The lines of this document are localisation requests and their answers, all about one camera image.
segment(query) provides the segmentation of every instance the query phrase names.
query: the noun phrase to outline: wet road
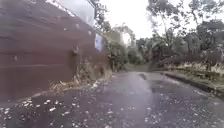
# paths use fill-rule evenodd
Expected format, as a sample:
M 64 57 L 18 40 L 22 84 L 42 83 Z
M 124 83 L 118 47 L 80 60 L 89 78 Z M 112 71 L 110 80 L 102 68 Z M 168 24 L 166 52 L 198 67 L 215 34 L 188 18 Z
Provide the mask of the wet road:
M 223 108 L 223 100 L 189 85 L 132 72 L 4 106 L 0 128 L 223 128 Z

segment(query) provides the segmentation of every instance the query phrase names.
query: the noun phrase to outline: curb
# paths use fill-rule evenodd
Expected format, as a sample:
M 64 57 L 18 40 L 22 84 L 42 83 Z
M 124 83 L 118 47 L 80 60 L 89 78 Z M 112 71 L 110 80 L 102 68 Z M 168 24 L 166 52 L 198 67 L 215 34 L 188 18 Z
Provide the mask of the curb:
M 169 78 L 172 78 L 172 79 L 181 81 L 183 83 L 189 84 L 189 85 L 191 85 L 193 87 L 199 88 L 199 89 L 201 89 L 201 90 L 203 90 L 205 92 L 212 93 L 215 96 L 224 98 L 224 92 L 222 92 L 220 90 L 216 90 L 215 88 L 209 87 L 206 84 L 198 83 L 198 82 L 195 82 L 195 81 L 192 81 L 192 80 L 180 77 L 180 76 L 176 76 L 176 75 L 173 75 L 173 74 L 169 74 L 169 73 L 161 73 L 161 74 L 165 75 L 165 76 L 167 76 Z

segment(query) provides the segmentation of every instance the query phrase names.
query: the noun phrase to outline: overcast sky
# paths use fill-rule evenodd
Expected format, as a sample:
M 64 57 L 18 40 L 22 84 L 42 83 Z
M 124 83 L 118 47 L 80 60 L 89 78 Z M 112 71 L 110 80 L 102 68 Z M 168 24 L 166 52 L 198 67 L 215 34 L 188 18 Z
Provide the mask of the overcast sky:
M 122 23 L 126 23 L 134 31 L 137 38 L 151 37 L 152 28 L 146 11 L 148 0 L 101 0 L 101 2 L 109 10 L 107 19 L 110 21 L 112 27 L 116 24 L 121 25 Z M 179 0 L 172 0 L 171 2 L 172 4 L 177 4 Z M 184 0 L 184 3 L 187 9 L 189 0 Z M 195 22 L 191 22 L 187 26 L 187 28 L 192 27 L 196 27 Z M 158 32 L 163 33 L 163 31 L 164 28 L 162 26 Z

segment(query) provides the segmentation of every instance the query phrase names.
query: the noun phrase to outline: bush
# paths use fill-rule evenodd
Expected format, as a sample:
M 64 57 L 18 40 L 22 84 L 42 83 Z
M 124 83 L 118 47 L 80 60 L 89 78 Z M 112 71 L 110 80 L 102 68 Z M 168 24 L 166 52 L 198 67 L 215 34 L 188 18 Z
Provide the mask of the bush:
M 134 48 L 130 48 L 128 51 L 128 59 L 132 64 L 143 64 L 145 60 L 140 52 Z
M 126 49 L 117 42 L 107 43 L 108 58 L 112 70 L 123 70 L 124 65 L 128 62 Z

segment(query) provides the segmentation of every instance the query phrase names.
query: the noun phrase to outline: foliage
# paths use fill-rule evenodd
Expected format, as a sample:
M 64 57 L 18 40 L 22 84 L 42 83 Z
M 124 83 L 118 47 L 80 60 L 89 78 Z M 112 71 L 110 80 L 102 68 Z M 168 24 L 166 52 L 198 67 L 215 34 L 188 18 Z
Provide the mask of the foliage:
M 159 23 L 155 21 L 160 20 L 165 28 L 163 35 L 158 35 L 154 30 L 155 35 L 149 39 L 152 47 L 146 51 L 150 53 L 150 60 L 158 61 L 186 54 L 207 54 L 210 51 L 220 51 L 223 55 L 224 23 L 216 17 L 223 12 L 223 5 L 221 0 L 191 0 L 188 7 L 183 0 L 177 5 L 168 0 L 149 0 L 147 10 L 151 14 L 153 28 L 157 30 Z M 188 29 L 186 26 L 192 22 L 195 22 L 196 27 Z M 207 58 L 205 62 L 208 67 L 210 60 Z
M 110 31 L 105 32 L 104 36 L 109 42 L 117 42 L 117 43 L 122 44 L 121 33 L 119 31 L 111 29 Z
M 115 26 L 113 29 L 120 33 L 128 33 L 131 37 L 132 44 L 134 43 L 135 34 L 126 24 L 123 23 L 121 26 Z
M 136 45 L 137 45 L 137 50 L 139 51 L 139 53 L 143 57 L 144 61 L 148 62 L 148 60 L 149 60 L 149 57 L 148 57 L 149 48 L 148 48 L 147 39 L 140 38 L 139 40 L 136 41 Z
M 95 6 L 95 27 L 102 32 L 108 32 L 111 30 L 109 21 L 106 21 L 105 14 L 108 12 L 107 7 L 103 5 L 100 0 L 91 0 Z
M 80 65 L 78 73 L 79 80 L 81 81 L 86 80 L 87 82 L 91 82 L 96 79 L 95 75 L 96 72 L 94 72 L 94 66 L 87 60 Z
M 128 62 L 126 49 L 123 45 L 117 42 L 107 43 L 108 58 L 112 70 L 123 70 L 124 65 Z
M 128 48 L 128 59 L 130 63 L 136 65 L 143 64 L 145 61 L 142 54 L 133 47 Z

